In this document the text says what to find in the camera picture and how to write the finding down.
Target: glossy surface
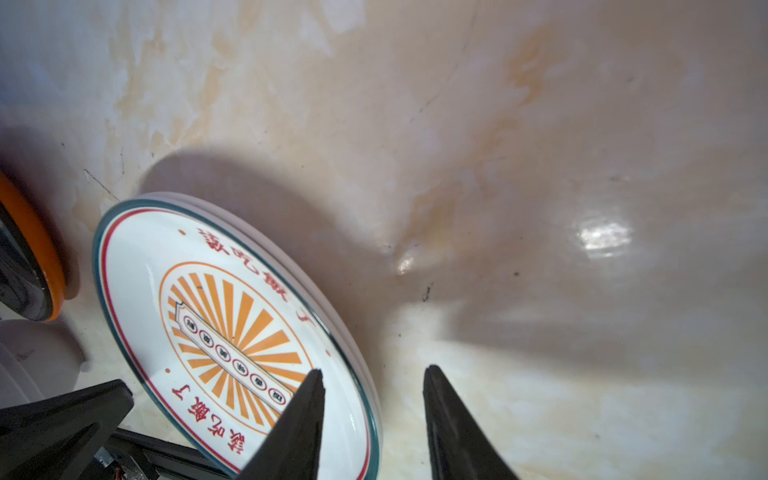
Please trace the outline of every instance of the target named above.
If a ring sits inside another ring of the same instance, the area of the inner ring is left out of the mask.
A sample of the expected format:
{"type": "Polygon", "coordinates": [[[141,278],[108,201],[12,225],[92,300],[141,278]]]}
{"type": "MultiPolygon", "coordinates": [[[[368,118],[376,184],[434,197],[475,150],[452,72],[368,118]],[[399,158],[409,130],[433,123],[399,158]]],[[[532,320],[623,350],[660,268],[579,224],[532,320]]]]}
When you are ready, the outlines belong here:
{"type": "MultiPolygon", "coordinates": [[[[82,385],[132,376],[94,229],[172,190],[339,311],[382,478],[429,475],[429,363],[524,480],[765,478],[765,25],[748,0],[12,2],[0,157],[81,272],[82,385]]],[[[146,396],[125,425],[182,441],[146,396]]]]}

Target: white plate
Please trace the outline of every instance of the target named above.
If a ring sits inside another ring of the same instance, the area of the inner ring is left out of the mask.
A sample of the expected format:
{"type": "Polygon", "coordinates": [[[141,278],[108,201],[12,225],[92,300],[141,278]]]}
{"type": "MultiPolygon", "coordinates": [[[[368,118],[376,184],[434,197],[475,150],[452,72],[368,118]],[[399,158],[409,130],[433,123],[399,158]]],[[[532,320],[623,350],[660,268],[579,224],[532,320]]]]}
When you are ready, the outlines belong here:
{"type": "Polygon", "coordinates": [[[128,200],[99,225],[94,277],[146,390],[225,471],[248,463],[319,368],[318,477],[376,477],[379,407],[365,363],[317,287],[257,230],[191,197],[128,200]]]}

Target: orange sunburst design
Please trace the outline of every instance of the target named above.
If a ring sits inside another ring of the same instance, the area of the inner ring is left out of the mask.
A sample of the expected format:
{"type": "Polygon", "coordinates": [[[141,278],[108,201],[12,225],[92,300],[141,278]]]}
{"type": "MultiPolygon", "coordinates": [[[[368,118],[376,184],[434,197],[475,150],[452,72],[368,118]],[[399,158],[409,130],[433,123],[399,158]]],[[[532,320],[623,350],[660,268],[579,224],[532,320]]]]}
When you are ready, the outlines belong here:
{"type": "Polygon", "coordinates": [[[201,328],[210,328],[214,338],[218,335],[226,339],[236,357],[238,352],[243,354],[245,365],[253,366],[247,367],[249,373],[262,372],[258,375],[267,382],[277,382],[288,399],[312,369],[290,325],[250,285],[211,265],[174,266],[163,278],[160,295],[168,338],[193,380],[237,421],[267,434],[280,414],[265,400],[266,396],[260,398],[266,392],[248,383],[252,376],[238,376],[230,367],[233,363],[214,361],[215,353],[210,348],[194,335],[193,341],[190,332],[180,328],[184,316],[178,315],[177,319],[175,309],[186,305],[203,321],[201,328]]]}

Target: red chinese characters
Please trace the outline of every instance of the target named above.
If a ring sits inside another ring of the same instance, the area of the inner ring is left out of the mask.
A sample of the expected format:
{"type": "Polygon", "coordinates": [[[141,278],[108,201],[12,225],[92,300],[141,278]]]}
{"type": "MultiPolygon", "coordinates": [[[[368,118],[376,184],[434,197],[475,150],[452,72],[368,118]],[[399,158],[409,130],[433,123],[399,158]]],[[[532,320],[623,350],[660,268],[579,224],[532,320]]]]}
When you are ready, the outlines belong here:
{"type": "Polygon", "coordinates": [[[200,401],[199,398],[194,398],[195,404],[190,407],[187,411],[194,415],[195,422],[199,422],[200,420],[205,420],[206,415],[208,415],[208,412],[210,412],[210,409],[205,406],[204,403],[200,401]]]}
{"type": "Polygon", "coordinates": [[[242,258],[242,259],[243,259],[243,265],[245,265],[245,267],[246,267],[248,270],[250,270],[250,271],[254,272],[256,275],[258,275],[258,274],[259,274],[259,270],[257,270],[257,269],[256,269],[256,267],[254,267],[253,265],[251,265],[251,263],[250,263],[250,262],[251,262],[251,259],[250,259],[250,257],[249,257],[249,256],[247,256],[245,253],[243,253],[242,251],[238,250],[238,249],[237,249],[237,248],[235,248],[235,247],[231,247],[231,248],[232,248],[232,253],[234,253],[234,254],[235,254],[235,257],[237,257],[237,258],[242,258]]]}
{"type": "Polygon", "coordinates": [[[301,320],[302,322],[309,322],[310,321],[310,316],[307,315],[304,310],[302,310],[301,313],[296,312],[296,316],[298,316],[299,320],[301,320]]]}
{"type": "Polygon", "coordinates": [[[210,420],[211,422],[214,423],[214,426],[208,427],[208,432],[210,432],[210,434],[213,435],[214,437],[217,435],[220,437],[224,437],[225,430],[224,430],[224,427],[221,426],[221,419],[219,418],[219,416],[211,415],[210,420]]]}
{"type": "Polygon", "coordinates": [[[171,391],[174,393],[175,396],[179,397],[179,400],[184,400],[184,397],[181,396],[181,393],[184,390],[187,390],[189,392],[190,391],[190,386],[189,385],[185,385],[185,386],[181,387],[178,390],[172,389],[171,391]]]}
{"type": "Polygon", "coordinates": [[[280,286],[280,284],[275,280],[275,277],[270,275],[268,272],[264,272],[264,281],[267,285],[272,287],[272,290],[274,290],[278,295],[280,295],[283,300],[286,302],[288,299],[286,298],[286,291],[280,286]]]}
{"type": "Polygon", "coordinates": [[[245,445],[245,437],[242,433],[235,433],[234,430],[230,429],[230,433],[232,436],[230,437],[230,442],[227,444],[230,446],[230,450],[233,452],[236,452],[238,455],[243,452],[243,445],[245,445]]]}
{"type": "Polygon", "coordinates": [[[209,247],[216,250],[217,252],[224,252],[227,255],[230,254],[227,252],[227,249],[224,248],[224,245],[221,244],[219,238],[216,235],[213,235],[211,232],[207,232],[201,228],[198,228],[197,232],[200,233],[200,235],[203,237],[203,240],[205,240],[205,243],[207,243],[209,247]]]}

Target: plate rim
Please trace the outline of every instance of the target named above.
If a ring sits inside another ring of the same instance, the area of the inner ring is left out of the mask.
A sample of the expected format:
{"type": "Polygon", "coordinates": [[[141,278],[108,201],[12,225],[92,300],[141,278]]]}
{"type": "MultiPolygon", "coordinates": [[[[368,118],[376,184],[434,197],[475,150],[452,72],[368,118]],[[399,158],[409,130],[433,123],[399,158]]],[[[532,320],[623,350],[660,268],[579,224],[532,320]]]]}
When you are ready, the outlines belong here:
{"type": "Polygon", "coordinates": [[[112,223],[112,220],[119,216],[120,214],[127,212],[129,210],[137,209],[137,208],[147,208],[147,207],[154,207],[154,208],[161,208],[165,210],[170,211],[176,211],[178,213],[181,213],[183,215],[189,216],[195,220],[198,220],[200,222],[205,223],[209,227],[216,228],[218,230],[223,231],[227,234],[230,238],[234,239],[236,242],[238,242],[239,245],[241,245],[243,248],[245,248],[250,254],[254,255],[259,261],[261,261],[264,265],[269,267],[278,278],[283,282],[283,284],[288,287],[291,290],[291,293],[299,299],[299,301],[313,314],[315,317],[315,320],[320,323],[323,332],[328,336],[333,346],[336,348],[337,352],[341,355],[342,360],[344,362],[345,367],[349,371],[350,375],[352,376],[353,382],[355,384],[355,387],[357,388],[357,392],[360,395],[360,398],[362,400],[362,406],[364,409],[364,413],[366,414],[366,427],[369,432],[369,454],[367,459],[367,465],[363,464],[363,470],[361,471],[361,475],[359,475],[358,479],[365,479],[365,480],[373,480],[377,478],[379,474],[379,467],[381,465],[380,462],[380,451],[381,451],[381,445],[379,441],[379,431],[376,427],[376,415],[374,412],[374,409],[371,405],[371,399],[368,398],[365,389],[362,387],[362,380],[358,377],[357,372],[355,372],[354,368],[352,367],[352,363],[349,361],[349,358],[347,358],[346,353],[341,348],[341,345],[336,340],[336,338],[333,336],[333,334],[328,329],[327,325],[321,320],[321,318],[318,316],[317,312],[314,308],[311,307],[307,303],[307,301],[304,300],[304,298],[298,294],[297,291],[290,285],[290,283],[287,283],[285,279],[283,278],[283,274],[278,270],[275,269],[275,267],[272,265],[272,263],[269,263],[265,261],[264,258],[262,258],[261,255],[259,255],[257,252],[254,252],[249,246],[243,244],[240,240],[237,239],[236,235],[233,235],[229,232],[229,229],[226,228],[226,226],[223,226],[221,224],[215,223],[213,220],[206,218],[204,215],[200,215],[197,212],[193,212],[191,210],[188,210],[182,206],[171,204],[162,200],[156,200],[156,199],[149,199],[149,198],[131,198],[128,200],[123,200],[119,204],[114,205],[112,208],[110,208],[104,216],[99,221],[98,227],[96,228],[96,231],[94,232],[94,240],[93,245],[91,247],[91,269],[94,276],[94,286],[96,287],[96,294],[99,299],[99,304],[101,305],[101,310],[104,314],[104,318],[107,320],[107,325],[109,326],[109,330],[112,333],[112,336],[115,339],[115,342],[118,344],[118,347],[120,347],[120,351],[123,354],[123,357],[125,358],[126,363],[131,367],[131,371],[133,371],[134,375],[136,375],[136,378],[138,379],[141,386],[144,388],[144,391],[147,392],[150,399],[152,399],[152,402],[159,408],[159,410],[165,415],[165,417],[170,420],[170,423],[176,427],[176,429],[187,439],[187,441],[190,442],[192,445],[196,445],[197,450],[205,455],[212,463],[220,468],[222,471],[229,475],[237,475],[237,471],[233,470],[230,466],[222,463],[221,460],[218,458],[213,457],[206,449],[203,449],[200,446],[200,443],[190,435],[189,432],[187,432],[185,429],[183,429],[179,423],[174,419],[174,417],[165,409],[165,407],[160,403],[157,396],[154,394],[154,391],[149,388],[147,385],[144,377],[139,373],[137,366],[133,364],[131,361],[131,358],[128,354],[128,352],[125,349],[125,345],[123,344],[120,336],[118,335],[117,330],[114,326],[114,320],[112,319],[112,315],[109,312],[108,305],[106,303],[106,299],[104,297],[104,289],[102,286],[102,278],[101,278],[101,272],[100,272],[100,265],[101,265],[101,259],[100,259],[100,253],[101,253],[101,247],[104,239],[104,232],[106,231],[107,227],[112,223]]]}

